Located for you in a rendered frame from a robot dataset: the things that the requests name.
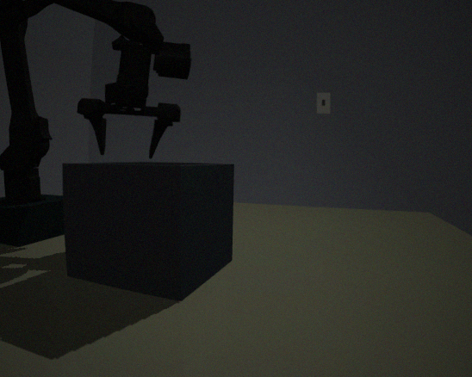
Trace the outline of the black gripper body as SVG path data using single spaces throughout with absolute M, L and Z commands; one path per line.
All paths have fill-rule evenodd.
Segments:
M 119 71 L 118 76 L 125 77 L 125 82 L 134 82 L 135 77 L 142 77 L 147 79 L 149 75 L 143 71 L 122 70 Z M 140 108 L 140 111 L 135 111 L 134 108 Z M 105 114 L 125 114 L 125 115 L 142 115 L 142 116 L 157 116 L 159 120 L 180 122 L 180 107 L 177 104 L 159 102 L 157 107 L 146 107 L 146 98 L 144 105 L 134 102 L 132 105 L 123 105 L 121 103 L 105 104 L 100 99 L 83 98 L 78 102 L 78 114 L 103 116 Z

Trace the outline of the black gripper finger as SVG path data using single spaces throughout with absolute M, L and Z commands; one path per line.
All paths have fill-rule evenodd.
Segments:
M 171 121 L 155 120 L 154 130 L 152 132 L 152 140 L 151 140 L 150 150 L 149 150 L 149 158 L 152 158 L 158 146 L 158 142 L 160 141 L 163 133 L 165 132 L 165 129 L 171 126 L 173 126 L 173 123 Z
M 104 154 L 105 141 L 106 141 L 106 120 L 101 116 L 95 115 L 84 115 L 86 120 L 89 120 L 92 124 L 94 131 L 96 133 L 96 139 L 98 143 L 98 148 L 101 155 Z

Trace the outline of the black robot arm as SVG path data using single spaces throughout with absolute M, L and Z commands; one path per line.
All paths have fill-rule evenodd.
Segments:
M 105 22 L 121 34 L 111 44 L 114 50 L 121 51 L 119 71 L 137 70 L 149 75 L 151 54 L 155 54 L 153 70 L 158 76 L 185 80 L 189 76 L 190 44 L 164 42 L 153 10 L 143 4 L 113 0 L 0 0 L 0 42 L 12 110 L 9 146 L 0 156 L 6 197 L 0 200 L 3 204 L 46 200 L 40 197 L 38 167 L 53 138 L 48 132 L 48 119 L 38 116 L 34 106 L 24 38 L 28 18 L 52 3 Z M 144 105 L 149 90 L 147 79 L 137 76 L 134 82 L 124 80 L 124 76 L 118 76 L 115 83 L 105 85 L 105 103 Z

